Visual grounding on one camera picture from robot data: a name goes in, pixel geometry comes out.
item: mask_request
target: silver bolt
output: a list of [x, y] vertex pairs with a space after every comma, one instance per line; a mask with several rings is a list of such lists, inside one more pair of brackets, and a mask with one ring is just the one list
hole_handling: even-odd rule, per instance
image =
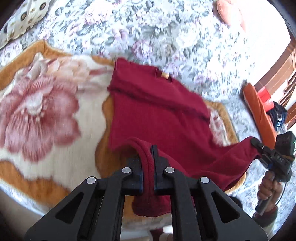
[[86, 182], [87, 182], [88, 184], [93, 184], [93, 183], [96, 182], [96, 179], [95, 179], [94, 177], [89, 177], [89, 178], [86, 180]]
[[130, 172], [131, 172], [131, 169], [130, 169], [129, 167], [124, 167], [124, 168], [122, 169], [122, 172], [123, 172], [123, 173], [130, 173]]
[[207, 177], [201, 177], [200, 181], [202, 183], [209, 183], [210, 182], [210, 180]]
[[175, 171], [175, 169], [172, 168], [172, 167], [167, 167], [167, 168], [165, 169], [165, 171], [166, 171], [167, 173], [173, 173], [173, 172]]

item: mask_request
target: pillow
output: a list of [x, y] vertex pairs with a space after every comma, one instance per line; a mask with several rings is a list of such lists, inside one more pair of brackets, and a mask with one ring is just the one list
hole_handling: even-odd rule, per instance
[[48, 11], [50, 0], [25, 0], [0, 31], [0, 49], [9, 40], [23, 35], [40, 21]]
[[241, 9], [235, 0], [218, 0], [217, 9], [222, 20], [229, 26], [241, 26], [246, 31], [246, 25]]
[[262, 139], [262, 143], [265, 146], [274, 149], [277, 133], [274, 129], [270, 117], [266, 114], [264, 110], [263, 103], [258, 96], [255, 87], [248, 83], [243, 88], [243, 94], [245, 102], [252, 112], [253, 118]]

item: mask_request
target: red sweater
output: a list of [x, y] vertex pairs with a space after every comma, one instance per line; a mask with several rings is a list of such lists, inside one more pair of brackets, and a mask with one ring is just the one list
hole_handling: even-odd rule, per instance
[[250, 138], [227, 147], [216, 145], [202, 98], [177, 80], [161, 77], [156, 67], [120, 58], [108, 90], [114, 99], [110, 148], [131, 145], [141, 157], [144, 194], [133, 202], [137, 215], [170, 212], [169, 197], [154, 195], [152, 144], [170, 166], [189, 177], [206, 176], [222, 190], [234, 186], [258, 155]]

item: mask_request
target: sleeve cuff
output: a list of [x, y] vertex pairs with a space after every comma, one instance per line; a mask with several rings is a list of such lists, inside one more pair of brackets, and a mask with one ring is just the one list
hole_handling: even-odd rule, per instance
[[273, 210], [264, 213], [260, 216], [257, 212], [253, 214], [252, 219], [261, 227], [265, 228], [271, 223], [273, 223], [277, 217], [278, 207], [275, 207]]

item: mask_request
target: orange cushion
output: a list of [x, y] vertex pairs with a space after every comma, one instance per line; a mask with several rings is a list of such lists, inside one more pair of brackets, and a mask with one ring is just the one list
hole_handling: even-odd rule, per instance
[[263, 145], [274, 149], [277, 133], [274, 129], [270, 117], [266, 114], [264, 110], [263, 103], [258, 96], [254, 86], [252, 86], [250, 83], [247, 84], [243, 89], [243, 94], [246, 104], [252, 112]]

